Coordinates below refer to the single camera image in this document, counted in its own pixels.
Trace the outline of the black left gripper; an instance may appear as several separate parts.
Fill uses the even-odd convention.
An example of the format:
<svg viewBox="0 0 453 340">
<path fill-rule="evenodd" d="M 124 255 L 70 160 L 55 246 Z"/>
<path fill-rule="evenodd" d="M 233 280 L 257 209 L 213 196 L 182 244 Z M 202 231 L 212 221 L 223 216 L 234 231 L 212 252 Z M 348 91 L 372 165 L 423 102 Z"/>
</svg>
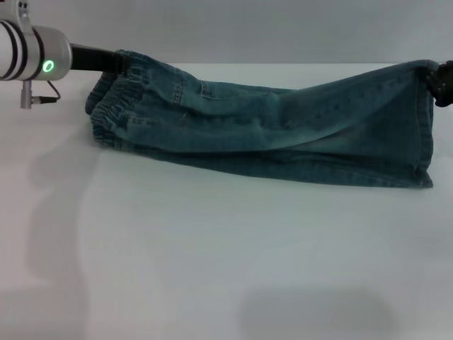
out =
<svg viewBox="0 0 453 340">
<path fill-rule="evenodd" d="M 72 53 L 71 70 L 124 75 L 130 68 L 129 51 L 118 50 L 113 52 L 74 43 L 71 43 L 70 47 Z"/>
</svg>

